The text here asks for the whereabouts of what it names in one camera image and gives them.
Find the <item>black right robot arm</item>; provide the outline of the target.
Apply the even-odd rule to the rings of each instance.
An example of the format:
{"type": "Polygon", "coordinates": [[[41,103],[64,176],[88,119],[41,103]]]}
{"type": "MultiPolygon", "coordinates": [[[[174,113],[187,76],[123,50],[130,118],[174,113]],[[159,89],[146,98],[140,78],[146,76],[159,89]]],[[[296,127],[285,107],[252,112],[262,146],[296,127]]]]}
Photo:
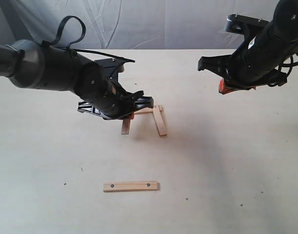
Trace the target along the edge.
{"type": "Polygon", "coordinates": [[[230,55],[198,61],[198,71],[221,77],[220,94],[287,83],[298,66],[298,0],[279,1],[271,21],[228,15],[225,30],[243,35],[243,43],[230,55]]]}

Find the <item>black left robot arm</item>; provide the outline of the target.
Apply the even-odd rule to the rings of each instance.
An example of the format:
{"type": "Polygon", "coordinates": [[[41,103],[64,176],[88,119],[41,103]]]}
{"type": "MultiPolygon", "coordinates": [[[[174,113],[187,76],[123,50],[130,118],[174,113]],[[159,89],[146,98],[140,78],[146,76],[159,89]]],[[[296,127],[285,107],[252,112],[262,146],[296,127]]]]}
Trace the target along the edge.
{"type": "Polygon", "coordinates": [[[134,112],[153,108],[143,91],[126,91],[118,81],[129,59],[90,60],[71,49],[19,40],[0,44],[0,76],[24,89],[69,91],[82,101],[78,111],[104,120],[131,118],[134,112]]]}

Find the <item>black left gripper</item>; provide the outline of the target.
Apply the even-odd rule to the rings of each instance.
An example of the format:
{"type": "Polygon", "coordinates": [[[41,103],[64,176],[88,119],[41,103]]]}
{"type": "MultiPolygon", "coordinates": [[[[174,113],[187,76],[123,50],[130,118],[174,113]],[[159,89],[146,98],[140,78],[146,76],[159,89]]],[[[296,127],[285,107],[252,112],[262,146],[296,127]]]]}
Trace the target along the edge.
{"type": "Polygon", "coordinates": [[[106,120],[133,120],[134,112],[154,107],[152,97],[146,97],[143,91],[126,91],[119,81],[107,78],[102,67],[94,61],[81,68],[74,92],[106,120]]]}

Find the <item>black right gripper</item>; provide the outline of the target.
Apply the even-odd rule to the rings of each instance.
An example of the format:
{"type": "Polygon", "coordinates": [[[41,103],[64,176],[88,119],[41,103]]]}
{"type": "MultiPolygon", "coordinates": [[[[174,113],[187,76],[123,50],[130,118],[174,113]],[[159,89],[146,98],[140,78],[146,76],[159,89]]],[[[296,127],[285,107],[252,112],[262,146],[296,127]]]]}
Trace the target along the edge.
{"type": "Polygon", "coordinates": [[[280,56],[272,52],[234,52],[201,57],[198,71],[208,70],[221,77],[219,93],[249,91],[258,86],[280,86],[280,56]]]}

